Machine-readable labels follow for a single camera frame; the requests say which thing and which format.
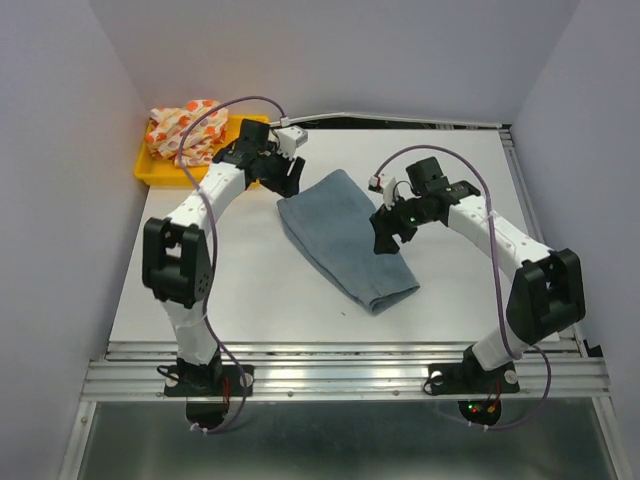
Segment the orange floral skirt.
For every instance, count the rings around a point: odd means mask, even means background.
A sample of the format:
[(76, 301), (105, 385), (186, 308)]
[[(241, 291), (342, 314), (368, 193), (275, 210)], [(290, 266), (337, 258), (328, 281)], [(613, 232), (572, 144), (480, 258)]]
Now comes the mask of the orange floral skirt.
[(205, 166), (211, 163), (214, 150), (225, 139), (229, 113), (226, 108), (203, 119), (187, 135), (181, 160), (177, 153), (188, 128), (219, 103), (210, 99), (191, 100), (183, 107), (157, 107), (150, 111), (144, 142), (152, 157), (171, 161), (176, 168)]

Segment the light blue denim skirt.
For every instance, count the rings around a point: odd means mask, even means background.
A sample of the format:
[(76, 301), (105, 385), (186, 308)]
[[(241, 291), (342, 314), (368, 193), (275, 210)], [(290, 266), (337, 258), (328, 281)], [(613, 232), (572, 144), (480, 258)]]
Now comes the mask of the light blue denim skirt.
[(373, 202), (342, 169), (277, 202), (285, 236), (329, 283), (378, 315), (420, 284), (399, 254), (377, 255), (369, 218)]

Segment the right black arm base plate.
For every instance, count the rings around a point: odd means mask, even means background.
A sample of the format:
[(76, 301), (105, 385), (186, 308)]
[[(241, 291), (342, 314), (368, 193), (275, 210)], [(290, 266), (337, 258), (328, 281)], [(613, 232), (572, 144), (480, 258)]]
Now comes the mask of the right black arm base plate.
[(462, 363), (432, 363), (423, 390), (432, 396), (513, 394), (520, 385), (513, 362), (491, 371)]

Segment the yellow plastic tray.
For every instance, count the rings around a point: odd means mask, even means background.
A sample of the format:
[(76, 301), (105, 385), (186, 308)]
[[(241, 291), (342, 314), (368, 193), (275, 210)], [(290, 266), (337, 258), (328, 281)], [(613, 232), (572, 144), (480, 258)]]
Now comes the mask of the yellow plastic tray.
[[(229, 116), (226, 130), (222, 134), (222, 138), (213, 146), (212, 153), (216, 154), (223, 147), (228, 146), (239, 136), (241, 122), (244, 119), (250, 119), (267, 123), (269, 119), (263, 115), (236, 115)], [(143, 141), (139, 149), (136, 163), (133, 169), (133, 175), (136, 179), (142, 181), (148, 186), (156, 187), (189, 187), (190, 181), (184, 172), (174, 166), (172, 160), (163, 160), (160, 157), (152, 155)]]

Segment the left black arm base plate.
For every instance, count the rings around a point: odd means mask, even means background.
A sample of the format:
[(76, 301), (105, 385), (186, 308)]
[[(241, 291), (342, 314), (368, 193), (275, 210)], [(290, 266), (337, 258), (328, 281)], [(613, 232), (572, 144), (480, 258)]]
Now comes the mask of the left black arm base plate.
[(187, 381), (177, 381), (178, 367), (176, 365), (161, 365), (160, 370), (167, 372), (169, 377), (164, 377), (163, 395), (169, 398), (188, 397), (242, 397), (244, 388), (247, 396), (253, 395), (254, 366), (243, 365), (244, 376), (240, 375), (235, 365), (223, 364), (220, 379), (215, 385), (193, 386)]

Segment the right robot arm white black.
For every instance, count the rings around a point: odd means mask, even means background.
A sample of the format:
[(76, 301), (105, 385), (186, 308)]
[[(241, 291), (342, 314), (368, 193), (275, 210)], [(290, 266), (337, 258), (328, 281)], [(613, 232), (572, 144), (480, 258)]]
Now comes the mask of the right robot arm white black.
[(586, 315), (579, 256), (530, 238), (492, 210), (488, 195), (471, 183), (450, 182), (434, 157), (408, 166), (406, 173), (412, 192), (408, 199), (397, 192), (392, 177), (377, 172), (369, 180), (370, 190), (383, 197), (370, 218), (375, 253), (396, 254), (420, 226), (439, 222), (486, 254), (494, 276), (511, 283), (509, 297), (498, 301), (498, 327), (468, 347), (460, 362), (433, 365), (426, 393), (487, 393), (495, 387), (518, 391), (514, 360)]

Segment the aluminium frame rails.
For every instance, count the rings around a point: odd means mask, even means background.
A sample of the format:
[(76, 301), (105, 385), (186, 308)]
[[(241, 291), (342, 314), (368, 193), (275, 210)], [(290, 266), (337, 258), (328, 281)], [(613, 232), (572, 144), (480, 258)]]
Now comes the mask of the aluminium frame rails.
[(219, 224), (216, 332), (254, 369), (227, 430), (190, 427), (157, 367), (176, 340), (142, 282), (136, 242), (105, 354), (87, 370), (65, 479), (630, 479), (601, 357), (565, 330), (515, 365), (498, 431), (429, 396), (441, 363), (495, 328), (489, 260), (438, 225), (403, 255), (420, 282), (372, 316), (316, 273), (284, 235), (276, 198), (246, 192)]

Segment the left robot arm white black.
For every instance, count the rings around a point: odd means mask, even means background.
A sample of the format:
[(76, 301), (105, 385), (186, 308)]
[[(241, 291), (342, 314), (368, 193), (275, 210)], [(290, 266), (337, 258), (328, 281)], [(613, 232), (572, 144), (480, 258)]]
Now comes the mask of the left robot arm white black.
[(184, 202), (145, 223), (142, 281), (167, 313), (178, 346), (175, 364), (158, 369), (166, 396), (216, 396), (227, 386), (204, 312), (214, 280), (216, 222), (254, 182), (283, 198), (297, 194), (305, 161), (296, 151), (307, 139), (298, 126), (271, 129), (243, 120), (238, 138), (215, 155)]

